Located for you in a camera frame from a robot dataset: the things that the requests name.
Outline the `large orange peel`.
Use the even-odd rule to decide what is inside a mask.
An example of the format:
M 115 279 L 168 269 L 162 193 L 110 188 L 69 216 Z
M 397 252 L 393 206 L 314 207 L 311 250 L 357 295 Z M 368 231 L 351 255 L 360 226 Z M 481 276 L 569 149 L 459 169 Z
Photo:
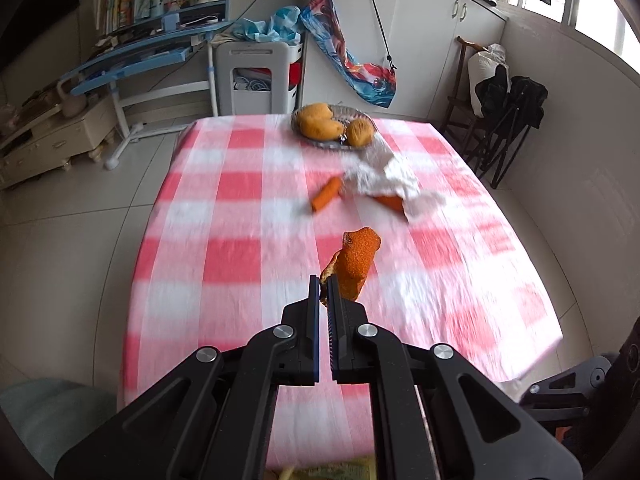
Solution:
M 381 237 L 368 226 L 343 235 L 342 248 L 333 255 L 320 275 L 320 301 L 325 307 L 329 305 L 329 280 L 332 276 L 337 278 L 342 298 L 349 301 L 358 299 L 380 247 Z

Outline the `orange peel piece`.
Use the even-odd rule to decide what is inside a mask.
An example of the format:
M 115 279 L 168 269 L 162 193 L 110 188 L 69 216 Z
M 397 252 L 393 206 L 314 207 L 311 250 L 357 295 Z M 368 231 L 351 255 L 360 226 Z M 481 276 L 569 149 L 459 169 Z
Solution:
M 336 196 L 340 195 L 341 188 L 342 179 L 340 177 L 330 177 L 311 199 L 311 211 L 316 214 L 324 207 L 328 206 Z

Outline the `orange peel under tissue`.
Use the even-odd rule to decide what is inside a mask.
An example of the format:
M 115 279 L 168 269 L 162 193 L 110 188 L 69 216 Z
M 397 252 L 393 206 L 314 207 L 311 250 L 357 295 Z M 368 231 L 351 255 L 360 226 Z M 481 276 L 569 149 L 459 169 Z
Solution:
M 399 196 L 374 196 L 374 199 L 383 206 L 402 214 L 404 212 L 404 201 Z

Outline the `small yellow mango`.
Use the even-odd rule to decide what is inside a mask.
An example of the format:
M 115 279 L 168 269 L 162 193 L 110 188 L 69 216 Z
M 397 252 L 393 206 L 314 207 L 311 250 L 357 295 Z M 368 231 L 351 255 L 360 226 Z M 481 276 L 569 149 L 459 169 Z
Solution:
M 352 120 L 346 128 L 347 143 L 353 148 L 363 148 L 372 142 L 375 126 L 369 119 L 358 117 Z

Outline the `black folding chair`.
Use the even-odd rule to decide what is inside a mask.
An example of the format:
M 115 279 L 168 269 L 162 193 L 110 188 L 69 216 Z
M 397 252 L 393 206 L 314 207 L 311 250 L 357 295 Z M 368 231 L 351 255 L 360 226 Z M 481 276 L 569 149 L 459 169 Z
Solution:
M 548 89 L 532 78 L 509 77 L 506 66 L 498 64 L 495 73 L 474 87 L 480 111 L 487 122 L 466 161 L 475 160 L 474 171 L 484 177 L 495 169 L 490 186 L 495 190 L 510 169 L 531 128 L 539 129 L 544 119 Z

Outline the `fruit plate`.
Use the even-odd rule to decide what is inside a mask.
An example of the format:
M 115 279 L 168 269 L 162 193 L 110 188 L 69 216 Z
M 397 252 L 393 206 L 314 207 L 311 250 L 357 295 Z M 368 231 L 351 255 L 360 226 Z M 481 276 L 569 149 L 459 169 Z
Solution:
M 378 131 L 371 117 L 356 108 L 308 104 L 291 116 L 293 131 L 319 148 L 361 150 L 369 146 Z

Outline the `large yellow mango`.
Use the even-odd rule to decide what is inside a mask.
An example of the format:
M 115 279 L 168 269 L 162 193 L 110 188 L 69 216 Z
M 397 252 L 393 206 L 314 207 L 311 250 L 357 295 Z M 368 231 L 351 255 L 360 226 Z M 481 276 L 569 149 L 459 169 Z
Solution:
M 333 118 L 333 112 L 326 103 L 304 106 L 297 114 L 297 125 L 303 136 L 320 142 L 334 141 L 346 130 Z

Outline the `cream TV cabinet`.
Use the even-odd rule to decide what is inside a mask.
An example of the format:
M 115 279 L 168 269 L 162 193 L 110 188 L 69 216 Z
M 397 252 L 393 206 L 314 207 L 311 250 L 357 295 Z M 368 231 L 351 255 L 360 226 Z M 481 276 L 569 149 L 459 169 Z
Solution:
M 116 114 L 106 96 L 78 116 L 60 113 L 32 126 L 1 148 L 1 188 L 9 188 L 44 172 L 70 169 L 76 156 L 100 162 L 104 148 L 114 142 Z

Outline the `colourful hanging bag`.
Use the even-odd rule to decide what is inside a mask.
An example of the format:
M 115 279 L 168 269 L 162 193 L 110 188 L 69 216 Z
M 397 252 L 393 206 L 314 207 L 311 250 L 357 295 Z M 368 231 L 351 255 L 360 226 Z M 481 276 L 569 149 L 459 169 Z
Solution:
M 378 107 L 389 108 L 397 91 L 396 66 L 390 54 L 378 6 L 375 0 L 371 0 L 371 3 L 385 48 L 385 64 L 359 62 L 352 55 L 347 47 L 334 0 L 311 0 L 300 11 L 299 21 L 360 99 Z

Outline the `pink kettlebell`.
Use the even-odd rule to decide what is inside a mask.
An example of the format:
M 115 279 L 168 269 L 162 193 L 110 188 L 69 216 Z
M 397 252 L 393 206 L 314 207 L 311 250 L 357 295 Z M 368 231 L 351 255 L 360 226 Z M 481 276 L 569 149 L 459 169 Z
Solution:
M 88 105 L 87 97 L 84 94 L 73 96 L 67 93 L 63 87 L 63 81 L 56 84 L 56 92 L 61 100 L 61 112 L 64 118 L 70 119 L 78 116 Z

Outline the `blue study desk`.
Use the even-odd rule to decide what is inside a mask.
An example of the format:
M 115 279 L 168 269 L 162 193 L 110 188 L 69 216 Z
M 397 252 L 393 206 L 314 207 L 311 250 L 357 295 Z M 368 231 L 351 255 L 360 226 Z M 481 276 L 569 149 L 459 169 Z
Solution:
M 232 23 L 230 3 L 231 0 L 197 3 L 185 9 L 168 12 L 160 18 L 142 21 L 136 26 L 149 29 L 145 37 L 111 47 L 61 76 L 58 81 L 60 84 L 73 79 L 78 81 L 70 90 L 72 96 L 84 96 L 104 88 L 111 97 L 120 142 L 111 157 L 104 162 L 107 170 L 113 170 L 118 166 L 122 153 L 130 144 L 184 129 L 183 124 L 160 128 L 145 125 L 143 122 L 132 124 L 126 117 L 126 110 L 130 107 L 174 96 L 206 92 L 212 115 L 219 115 L 214 39 L 217 32 L 222 32 Z M 165 88 L 160 84 L 154 84 L 148 91 L 127 96 L 125 99 L 120 96 L 120 82 L 165 67 L 174 66 L 180 70 L 201 51 L 206 53 L 203 79 Z

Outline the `white plastic stool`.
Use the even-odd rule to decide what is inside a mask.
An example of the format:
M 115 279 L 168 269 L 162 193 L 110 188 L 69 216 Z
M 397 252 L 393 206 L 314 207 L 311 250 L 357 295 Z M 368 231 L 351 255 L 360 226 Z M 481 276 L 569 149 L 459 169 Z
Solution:
M 231 41 L 215 49 L 218 113 L 291 114 L 302 81 L 303 44 Z

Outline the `blue plastic bag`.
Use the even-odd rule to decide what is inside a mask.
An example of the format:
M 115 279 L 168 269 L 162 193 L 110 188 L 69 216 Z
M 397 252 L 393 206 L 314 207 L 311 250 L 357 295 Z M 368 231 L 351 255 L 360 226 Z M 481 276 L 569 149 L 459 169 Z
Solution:
M 268 20 L 253 21 L 241 18 L 231 29 L 231 35 L 242 41 L 256 44 L 283 42 L 288 46 L 297 46 L 302 42 L 303 29 L 299 21 L 298 6 L 282 6 Z

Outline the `row of books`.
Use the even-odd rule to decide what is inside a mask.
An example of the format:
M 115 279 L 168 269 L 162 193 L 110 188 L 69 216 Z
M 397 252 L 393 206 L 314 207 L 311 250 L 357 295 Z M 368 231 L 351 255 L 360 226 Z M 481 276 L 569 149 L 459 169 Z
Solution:
M 140 0 L 92 0 L 94 28 L 99 36 L 111 35 L 123 27 L 134 24 Z

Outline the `white wall cabinets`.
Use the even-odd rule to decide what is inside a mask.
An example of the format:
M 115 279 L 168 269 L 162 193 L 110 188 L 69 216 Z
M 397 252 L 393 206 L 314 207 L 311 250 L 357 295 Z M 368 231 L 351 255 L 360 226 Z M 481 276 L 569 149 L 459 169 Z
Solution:
M 333 0 L 347 50 L 359 62 L 396 66 L 389 107 L 361 99 L 312 39 L 305 41 L 299 102 L 344 104 L 373 117 L 439 119 L 454 90 L 460 46 L 500 41 L 506 21 L 478 0 Z

